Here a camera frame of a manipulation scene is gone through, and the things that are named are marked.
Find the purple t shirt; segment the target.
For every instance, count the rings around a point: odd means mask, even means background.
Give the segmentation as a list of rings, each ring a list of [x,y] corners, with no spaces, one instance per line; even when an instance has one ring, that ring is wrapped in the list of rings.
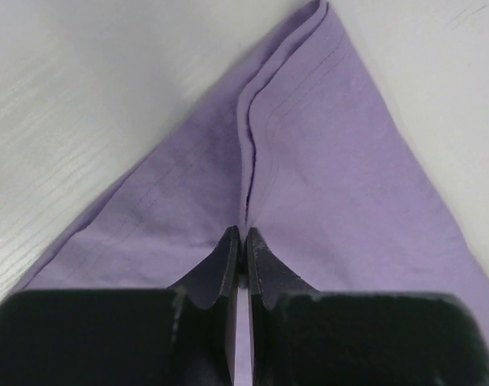
[[[489,278],[328,2],[276,27],[17,289],[171,285],[233,225],[318,290],[453,294],[489,346]]]

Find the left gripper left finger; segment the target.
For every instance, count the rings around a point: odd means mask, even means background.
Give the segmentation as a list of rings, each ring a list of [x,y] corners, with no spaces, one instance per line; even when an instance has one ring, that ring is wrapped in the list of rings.
[[[229,227],[213,251],[172,288],[169,385],[232,385],[235,375],[236,308],[240,234]]]

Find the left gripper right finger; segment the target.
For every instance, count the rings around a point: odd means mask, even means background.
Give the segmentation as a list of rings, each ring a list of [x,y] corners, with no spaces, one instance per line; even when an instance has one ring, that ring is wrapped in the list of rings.
[[[311,294],[317,290],[273,254],[258,228],[250,228],[245,238],[244,262],[249,293],[253,384],[291,385],[286,338],[274,309],[284,294]]]

